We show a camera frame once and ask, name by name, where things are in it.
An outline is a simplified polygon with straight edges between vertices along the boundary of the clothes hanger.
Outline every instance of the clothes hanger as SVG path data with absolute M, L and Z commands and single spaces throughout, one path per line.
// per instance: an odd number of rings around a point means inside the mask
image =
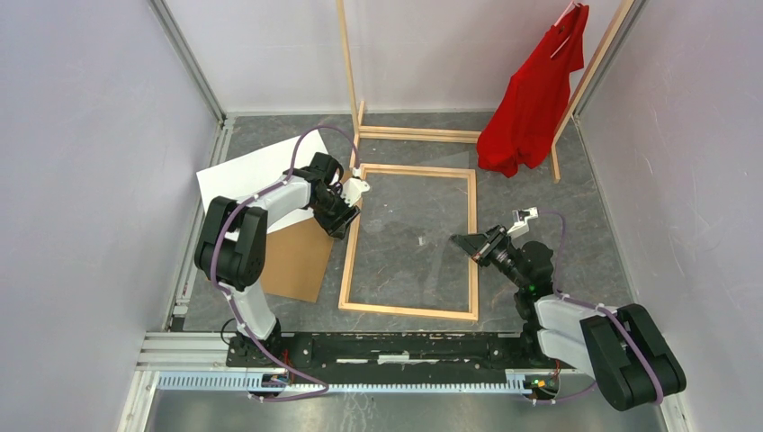
M 575 5 L 575 7 L 577 7 L 577 6 L 579 6 L 579 5 L 580 5 L 580 3 L 578 3 L 578 4 L 575 4 L 575 0 L 572 0 L 572 1 L 570 1 L 570 4 L 568 4 L 568 5 L 567 5 L 567 7 L 564 9 L 564 12 L 562 12 L 562 13 L 561 13 L 561 15 L 559 15 L 559 19 L 558 19 L 558 20 L 556 20 L 556 22 L 553 24 L 553 26 L 554 26 L 554 27 L 556 27 L 556 26 L 558 26 L 558 25 L 559 25 L 559 22 L 561 21 L 561 19 L 562 19 L 562 18 L 564 18 L 564 15 L 566 15 L 566 14 L 567 14 L 567 12 L 570 10 L 570 8 L 571 8 L 573 5 Z M 566 44 L 566 43 L 567 43 L 567 41 L 569 41 L 569 40 L 570 40 L 570 37 L 568 36 L 568 37 L 567 37 L 567 39 L 565 39 L 565 40 L 564 40 L 564 42 L 562 42 L 562 43 L 561 43 L 561 45 L 559 46 L 559 48 L 557 48 L 557 49 L 556 49 L 556 50 L 553 52 L 553 54 L 551 54 L 551 58 L 552 58 L 552 59 L 553 59 L 553 56 L 555 56 L 555 55 L 556 55 L 556 53 L 557 53 L 557 52 L 559 52 L 559 50 L 561 50 L 561 47 L 563 47 L 563 46 L 564 46 L 564 44 Z

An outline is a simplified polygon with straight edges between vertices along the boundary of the red garment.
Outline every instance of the red garment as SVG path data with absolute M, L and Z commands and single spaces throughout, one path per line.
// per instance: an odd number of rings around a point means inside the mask
M 587 20 L 588 6 L 575 7 L 546 32 L 511 77 L 503 101 L 477 140 L 480 168 L 510 177 L 519 164 L 535 168 L 546 158 L 570 100 L 570 72 L 583 68 Z

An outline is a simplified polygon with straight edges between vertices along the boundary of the wooden stick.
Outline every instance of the wooden stick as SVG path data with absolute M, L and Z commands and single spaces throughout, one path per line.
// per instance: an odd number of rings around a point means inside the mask
M 365 101 L 360 101 L 360 112 L 358 113 L 358 124 L 363 124 L 363 113 L 365 113 Z M 355 136 L 353 137 L 353 144 L 358 149 L 358 155 L 360 155 L 360 131 L 355 130 Z M 350 169 L 355 167 L 355 152 L 350 152 Z
M 439 137 L 467 137 L 475 139 L 482 133 L 479 130 L 414 129 L 363 125 L 360 126 L 360 132 L 394 133 L 399 135 L 433 135 Z
M 594 55 L 591 58 L 591 61 L 589 61 L 588 67 L 586 67 L 586 71 L 583 72 L 583 77 L 580 79 L 578 87 L 575 89 L 575 93 L 570 99 L 570 103 L 567 104 L 567 108 L 564 110 L 564 114 L 562 115 L 559 124 L 556 125 L 556 133 L 554 133 L 553 142 L 551 144 L 551 171 L 553 174 L 554 183 L 559 183 L 561 180 L 561 174 L 559 172 L 559 161 L 556 157 L 556 143 L 559 141 L 559 137 L 561 137 L 561 133 L 564 131 L 564 127 L 567 126 L 567 122 L 570 120 L 572 113 L 578 106 L 580 98 L 583 97 L 583 93 L 586 91 L 586 88 L 588 88 L 588 84 L 590 84 L 591 79 L 594 77 L 594 73 L 596 73 L 598 66 L 601 64 L 601 60 L 604 58 L 606 51 L 612 44 L 612 40 L 615 38 L 617 31 L 620 30 L 620 26 L 623 25 L 625 16 L 628 14 L 628 11 L 631 10 L 632 5 L 633 0 L 622 0 L 620 2 L 620 6 L 615 11 L 615 16 L 613 16 L 612 21 L 609 22 L 609 27 L 606 28 L 604 36 L 598 43 L 598 47 L 596 51 L 594 51 Z
M 464 144 L 476 144 L 477 137 L 443 137 L 438 135 L 402 135 L 398 133 L 360 132 L 360 138 L 371 140 L 404 140 L 404 141 L 435 141 L 435 142 L 462 142 Z
M 347 38 L 347 19 L 345 18 L 345 0 L 337 0 L 339 13 L 339 35 L 342 39 L 342 52 L 345 54 L 345 73 L 347 75 L 347 89 L 350 93 L 350 114 L 353 116 L 353 129 L 358 132 L 360 119 L 358 118 L 357 102 L 355 101 L 355 81 L 353 80 L 353 64 L 350 61 L 350 42 Z
M 381 165 L 361 164 L 360 177 L 365 179 L 369 173 L 390 174 L 401 176 L 437 176 L 464 178 L 467 181 L 467 230 L 469 233 L 477 232 L 477 176 L 473 169 L 440 168 L 433 166 L 404 166 L 404 165 Z M 391 313 L 396 315 L 412 315 L 426 318 L 443 318 L 449 320 L 472 320 L 479 318 L 479 281 L 477 264 L 469 259 L 469 310 L 459 312 L 455 310 L 430 310 L 418 308 L 403 308 L 397 306 L 382 306 L 378 304 L 363 304 L 350 302 L 350 290 L 352 288 L 353 269 L 355 268 L 355 252 L 357 250 L 358 233 L 360 232 L 360 218 L 358 215 L 350 226 L 347 240 L 347 252 L 345 255 L 345 269 L 342 274 L 342 284 L 339 288 L 339 309 L 343 311 L 361 311 Z

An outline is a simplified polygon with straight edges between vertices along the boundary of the red cloth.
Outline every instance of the red cloth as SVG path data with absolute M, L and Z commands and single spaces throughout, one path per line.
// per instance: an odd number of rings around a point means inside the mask
M 546 158 L 570 100 L 570 72 L 583 68 L 587 20 L 586 5 L 564 15 L 511 77 L 503 101 L 477 140 L 480 168 L 510 177 L 519 164 L 535 168 Z

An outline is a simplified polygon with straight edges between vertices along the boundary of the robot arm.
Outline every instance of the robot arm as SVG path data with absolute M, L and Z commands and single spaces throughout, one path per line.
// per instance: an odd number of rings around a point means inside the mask
M 357 177 L 342 185 L 343 173 L 336 159 L 317 153 L 309 166 L 294 169 L 288 181 L 287 175 L 282 176 L 281 187 L 262 197 L 255 196 L 230 225 L 220 248 L 217 276 L 220 285 L 230 289 L 241 317 L 257 338 L 267 340 L 277 326 L 259 283 L 265 268 L 267 228 L 294 210 L 311 208 L 316 221 L 329 236 L 343 239 L 347 227 L 360 214 L 355 204 L 362 193 L 371 189 Z M 335 176 L 338 180 L 332 183 Z M 215 242 L 238 203 L 222 196 L 210 203 L 193 258 L 208 278 Z
M 527 321 L 521 338 L 531 359 L 559 359 L 589 375 L 617 410 L 654 401 L 656 391 L 649 374 L 601 312 L 603 306 L 595 310 L 581 301 L 565 301 L 567 294 L 553 290 L 553 251 L 544 244 L 528 241 L 521 248 L 512 244 L 512 239 L 528 231 L 527 221 L 537 216 L 536 208 L 514 211 L 510 229 L 498 225 L 452 240 L 477 264 L 494 265 L 517 286 L 516 310 Z M 682 392 L 686 376 L 649 313 L 638 304 L 606 310 L 624 326 L 657 376 L 663 394 Z

